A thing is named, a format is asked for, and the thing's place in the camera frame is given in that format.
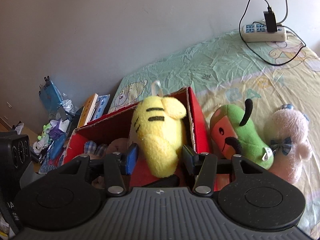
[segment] yellow plush toy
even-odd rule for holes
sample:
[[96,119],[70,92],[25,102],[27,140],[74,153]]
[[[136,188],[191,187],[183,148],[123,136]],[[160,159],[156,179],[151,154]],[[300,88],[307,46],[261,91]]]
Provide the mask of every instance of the yellow plush toy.
[[186,130],[184,105],[172,97],[150,96],[141,101],[132,117],[138,144],[151,174],[164,178],[174,174]]

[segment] bed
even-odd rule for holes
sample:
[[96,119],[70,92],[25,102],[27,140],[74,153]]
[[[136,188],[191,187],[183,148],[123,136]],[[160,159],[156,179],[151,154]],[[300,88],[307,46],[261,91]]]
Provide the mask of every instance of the bed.
[[[289,34],[287,42],[251,43],[262,57],[273,63],[292,58],[302,46]],[[309,119],[309,140],[314,154],[304,163],[302,176],[295,184],[306,198],[306,209],[299,228],[314,239],[320,237],[320,59],[308,47],[282,66],[263,63],[245,46],[238,32],[226,33],[210,41],[147,65],[125,76],[109,112],[151,95],[151,83],[160,80],[164,94],[191,86],[206,121],[223,104],[243,106],[253,100],[251,118],[263,138],[265,120],[282,104],[291,103]]]

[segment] plaid bow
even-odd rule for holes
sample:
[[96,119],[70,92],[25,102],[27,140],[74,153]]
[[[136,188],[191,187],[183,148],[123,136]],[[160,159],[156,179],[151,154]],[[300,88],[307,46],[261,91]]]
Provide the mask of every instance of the plaid bow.
[[279,149],[282,149],[282,153],[287,156],[288,153],[290,152],[291,150],[291,147],[292,147],[292,141],[291,141],[291,138],[290,136],[287,137],[286,139],[283,140],[282,143],[278,143],[277,141],[275,140],[271,140],[270,142],[270,148],[271,150],[273,151],[273,154],[276,154],[276,152],[279,150]]

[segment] cartoon bear print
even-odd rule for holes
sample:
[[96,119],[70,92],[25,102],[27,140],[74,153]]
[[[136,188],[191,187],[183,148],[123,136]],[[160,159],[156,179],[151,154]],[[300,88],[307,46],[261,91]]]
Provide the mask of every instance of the cartoon bear print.
[[138,97],[143,93],[147,83],[147,80],[143,80],[125,86],[116,97],[114,106],[110,108],[109,113],[136,103],[138,101]]

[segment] toy antenna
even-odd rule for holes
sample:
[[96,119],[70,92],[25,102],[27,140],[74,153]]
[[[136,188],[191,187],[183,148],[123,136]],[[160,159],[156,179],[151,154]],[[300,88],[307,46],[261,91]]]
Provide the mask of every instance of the toy antenna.
[[252,103],[252,100],[250,98],[248,98],[245,102],[245,111],[244,111],[244,116],[239,124],[239,126],[244,126],[247,121],[249,120],[250,118],[250,115],[252,113],[252,108],[253,108],[253,103]]

